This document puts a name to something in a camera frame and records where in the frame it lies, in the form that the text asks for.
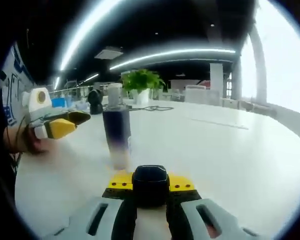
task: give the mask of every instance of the green plant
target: green plant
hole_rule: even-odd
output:
[[[141,93],[145,89],[159,89],[165,85],[160,76],[153,71],[147,69],[139,69],[124,74],[122,77],[123,88],[126,91],[133,89]]]

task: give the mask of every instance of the ceiling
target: ceiling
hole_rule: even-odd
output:
[[[40,85],[66,80],[117,81],[122,71],[147,68],[165,80],[210,78],[211,62],[223,63],[224,74],[240,55],[252,22],[254,0],[122,0],[82,39],[63,71],[61,62],[79,26],[103,0],[49,0],[18,40],[21,56]],[[94,58],[105,47],[123,54]],[[109,71],[132,58],[175,49],[232,49],[236,54],[192,52],[152,58]]]

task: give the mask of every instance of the white pot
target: white pot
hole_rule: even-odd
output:
[[[149,103],[150,88],[147,88],[140,93],[138,93],[136,89],[133,89],[131,92],[134,104],[146,105],[147,103]]]

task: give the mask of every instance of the ceiling light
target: ceiling light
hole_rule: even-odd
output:
[[[80,25],[79,30],[75,33],[67,51],[62,58],[60,71],[63,71],[66,68],[80,42],[86,37],[90,30],[122,1],[123,0],[103,0],[93,9],[90,15],[85,18],[84,22]],[[57,88],[59,78],[55,80],[55,83],[55,88]]]
[[[85,83],[86,81],[89,81],[89,80],[91,80],[91,79],[94,79],[94,78],[96,78],[96,77],[98,77],[98,76],[99,76],[99,73],[97,73],[97,74],[95,74],[95,75],[93,75],[93,76],[91,76],[91,77],[88,77],[86,80],[83,81],[83,83]]]
[[[152,55],[146,55],[138,58],[134,58],[132,60],[125,61],[123,63],[120,63],[118,65],[114,65],[110,67],[110,70],[120,68],[125,65],[133,64],[142,60],[151,59],[155,57],[162,57],[167,55],[175,55],[175,54],[182,54],[182,53],[200,53],[200,52],[206,52],[206,53],[225,53],[225,54],[235,54],[236,51],[234,50],[228,50],[228,49],[216,49],[216,48],[194,48],[194,49],[180,49],[180,50],[172,50],[172,51],[166,51],[166,52],[160,52]]]

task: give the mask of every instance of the white table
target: white table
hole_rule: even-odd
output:
[[[170,111],[132,111],[130,168],[160,164],[194,181],[237,216],[239,224],[269,237],[300,206],[300,138],[276,120],[236,109],[153,101]],[[111,170],[102,115],[40,157],[24,154],[15,186],[16,207],[39,236],[62,225],[93,196]],[[139,210],[135,239],[169,239],[165,210]]]

